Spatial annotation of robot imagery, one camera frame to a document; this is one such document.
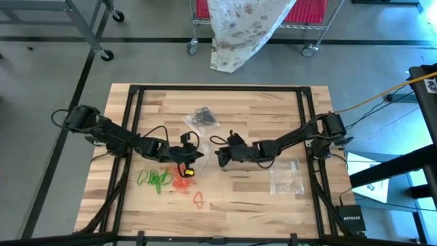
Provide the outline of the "white paper sheet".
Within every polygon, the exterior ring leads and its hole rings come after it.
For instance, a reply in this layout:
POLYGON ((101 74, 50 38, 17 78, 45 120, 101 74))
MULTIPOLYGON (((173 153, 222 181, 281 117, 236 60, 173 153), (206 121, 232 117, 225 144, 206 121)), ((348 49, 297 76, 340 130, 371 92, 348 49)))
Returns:
MULTIPOLYGON (((353 154, 351 152, 347 153, 348 162, 348 174, 361 172, 370 167, 380 164, 380 161, 374 161, 366 157, 360 156, 358 154, 353 154)), ((380 180, 377 182, 372 182, 361 187, 353 188, 353 192, 359 195, 371 198, 375 201, 386 203, 388 198, 389 190, 389 180, 380 180)))

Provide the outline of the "black rubber band pile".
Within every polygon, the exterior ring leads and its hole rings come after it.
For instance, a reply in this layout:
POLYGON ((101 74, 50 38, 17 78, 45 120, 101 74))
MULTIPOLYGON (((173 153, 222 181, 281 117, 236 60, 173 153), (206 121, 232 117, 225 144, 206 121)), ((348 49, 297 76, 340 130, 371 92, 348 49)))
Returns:
POLYGON ((207 107, 195 110, 191 123, 197 126, 212 126, 216 124, 216 119, 207 107))

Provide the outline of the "black Netgear network switch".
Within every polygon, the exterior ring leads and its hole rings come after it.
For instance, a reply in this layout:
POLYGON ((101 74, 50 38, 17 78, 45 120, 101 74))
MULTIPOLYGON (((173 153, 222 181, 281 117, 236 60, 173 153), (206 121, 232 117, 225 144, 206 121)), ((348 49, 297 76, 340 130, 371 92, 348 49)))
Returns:
POLYGON ((363 213, 359 205, 338 206, 337 211, 351 234, 364 235, 366 227, 363 213))

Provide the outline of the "red plastic bin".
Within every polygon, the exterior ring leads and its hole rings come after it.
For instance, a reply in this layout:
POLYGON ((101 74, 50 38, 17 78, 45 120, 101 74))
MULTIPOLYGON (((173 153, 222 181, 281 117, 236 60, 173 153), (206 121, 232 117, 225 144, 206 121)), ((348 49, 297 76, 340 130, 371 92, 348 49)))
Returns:
POLYGON ((327 5, 328 0, 296 0, 284 21, 287 23, 321 24, 327 5))
POLYGON ((207 0, 196 0, 196 17, 197 18, 210 17, 207 0))

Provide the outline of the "white floral cloth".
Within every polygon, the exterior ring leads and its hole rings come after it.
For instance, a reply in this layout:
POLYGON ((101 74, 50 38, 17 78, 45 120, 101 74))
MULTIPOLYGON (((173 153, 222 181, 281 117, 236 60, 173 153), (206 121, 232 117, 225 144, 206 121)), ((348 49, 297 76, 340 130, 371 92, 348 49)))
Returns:
POLYGON ((271 38, 297 0, 207 0, 214 32, 210 67, 232 73, 271 38))

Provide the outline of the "orange rubber band pile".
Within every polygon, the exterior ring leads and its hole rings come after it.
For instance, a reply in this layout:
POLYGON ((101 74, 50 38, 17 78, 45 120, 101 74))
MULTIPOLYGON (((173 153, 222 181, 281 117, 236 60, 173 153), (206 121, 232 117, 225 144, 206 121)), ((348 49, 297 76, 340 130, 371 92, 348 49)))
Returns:
POLYGON ((193 178, 185 178, 181 175, 184 168, 178 166, 171 166, 167 168, 167 171, 172 175, 171 181, 172 187, 181 194, 189 194, 190 188, 197 185, 197 182, 193 178))

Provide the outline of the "green rubber band pile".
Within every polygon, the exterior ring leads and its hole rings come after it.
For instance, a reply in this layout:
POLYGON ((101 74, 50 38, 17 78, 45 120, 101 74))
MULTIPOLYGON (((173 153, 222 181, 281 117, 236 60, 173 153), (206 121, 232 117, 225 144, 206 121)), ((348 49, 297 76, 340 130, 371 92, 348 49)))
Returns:
POLYGON ((161 194, 162 186, 169 185, 173 180, 173 175, 166 169, 163 173, 159 173, 155 169, 142 169, 137 176, 136 184, 151 185, 155 188, 157 194, 161 194))

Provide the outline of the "grey wheeled table frame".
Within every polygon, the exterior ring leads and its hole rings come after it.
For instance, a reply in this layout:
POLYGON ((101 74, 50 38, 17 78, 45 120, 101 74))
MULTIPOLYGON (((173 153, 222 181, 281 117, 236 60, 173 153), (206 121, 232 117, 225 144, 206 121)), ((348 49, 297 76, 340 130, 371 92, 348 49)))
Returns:
POLYGON ((96 0, 95 8, 89 23, 84 19, 80 10, 74 4, 74 0, 0 0, 0 11, 8 17, 8 20, 0 20, 0 25, 75 26, 84 37, 85 41, 90 45, 92 51, 97 53, 103 61, 109 62, 114 58, 113 52, 101 47, 96 34, 93 33, 94 23, 102 4, 104 4, 106 11, 109 12, 115 22, 124 22, 124 13, 119 11, 113 5, 113 0, 96 0), (65 12, 70 18, 70 21, 27 21, 19 18, 14 13, 16 10, 65 12))

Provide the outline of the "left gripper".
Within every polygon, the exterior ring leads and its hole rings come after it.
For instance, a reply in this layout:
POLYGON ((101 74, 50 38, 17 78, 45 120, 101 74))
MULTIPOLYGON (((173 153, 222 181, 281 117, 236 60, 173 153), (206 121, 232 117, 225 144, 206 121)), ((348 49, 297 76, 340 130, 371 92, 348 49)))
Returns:
MULTIPOLYGON (((184 133, 180 136, 180 142, 183 144, 183 146, 173 146, 170 147, 169 153, 171 158, 174 162, 177 164, 185 163, 185 164, 192 164, 197 159, 200 159, 204 156, 204 153, 198 151, 197 147, 193 145, 192 143, 189 143, 191 139, 190 133, 184 133)), ((184 169, 184 177, 189 178, 193 177, 195 175, 195 170, 193 168, 185 168, 184 169)))

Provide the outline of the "black stand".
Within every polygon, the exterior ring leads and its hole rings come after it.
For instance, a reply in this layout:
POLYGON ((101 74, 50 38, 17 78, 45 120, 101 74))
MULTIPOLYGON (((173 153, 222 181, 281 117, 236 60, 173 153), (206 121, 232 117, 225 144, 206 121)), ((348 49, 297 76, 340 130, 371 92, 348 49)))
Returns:
POLYGON ((380 161, 350 176, 341 194, 361 206, 362 246, 437 245, 437 63, 411 67, 403 83, 341 111, 346 152, 380 161), (353 192, 389 180, 386 203, 353 192))

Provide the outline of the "single orange rubber band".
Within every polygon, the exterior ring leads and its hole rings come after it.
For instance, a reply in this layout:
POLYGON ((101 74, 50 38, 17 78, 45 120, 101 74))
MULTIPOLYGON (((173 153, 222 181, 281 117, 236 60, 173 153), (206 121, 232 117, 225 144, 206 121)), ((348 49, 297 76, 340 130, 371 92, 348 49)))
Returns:
POLYGON ((192 202, 197 209, 201 210, 204 206, 203 193, 201 191, 196 192, 193 196, 192 202))

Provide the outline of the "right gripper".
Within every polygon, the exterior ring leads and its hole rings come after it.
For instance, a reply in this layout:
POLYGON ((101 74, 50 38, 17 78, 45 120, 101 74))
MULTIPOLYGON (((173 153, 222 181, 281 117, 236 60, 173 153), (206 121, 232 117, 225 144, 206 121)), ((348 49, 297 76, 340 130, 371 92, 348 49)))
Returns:
POLYGON ((227 145, 221 147, 217 157, 219 167, 224 168, 229 161, 257 161, 257 150, 247 146, 239 134, 230 130, 227 145))

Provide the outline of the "black aluminium table frame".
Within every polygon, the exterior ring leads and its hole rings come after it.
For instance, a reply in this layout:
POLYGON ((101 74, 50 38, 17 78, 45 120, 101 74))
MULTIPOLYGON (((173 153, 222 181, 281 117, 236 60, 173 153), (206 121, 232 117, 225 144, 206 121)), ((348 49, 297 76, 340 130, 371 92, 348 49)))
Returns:
POLYGON ((171 146, 181 146, 180 136, 187 132, 193 144, 211 143, 206 169, 189 177, 197 185, 184 195, 170 183, 157 194, 151 185, 136 184, 139 172, 155 169, 161 174, 171 166, 185 169, 183 164, 158 163, 135 151, 126 158, 108 153, 91 165, 80 213, 88 224, 82 230, 35 238, 25 228, 21 239, 0 246, 95 246, 119 241, 134 241, 137 246, 149 242, 363 245, 364 237, 348 231, 332 201, 352 186, 340 160, 311 156, 309 141, 282 151, 274 163, 261 165, 230 161, 220 168, 214 153, 230 130, 251 145, 277 139, 318 114, 335 113, 322 103, 329 97, 325 87, 115 84, 111 92, 125 92, 126 97, 110 100, 100 114, 126 130, 168 139, 171 146), (204 137, 182 121, 182 116, 200 107, 209 107, 220 124, 204 137), (300 162, 305 193, 271 195, 268 170, 292 159, 300 162), (198 191, 204 198, 201 210, 192 202, 198 191))

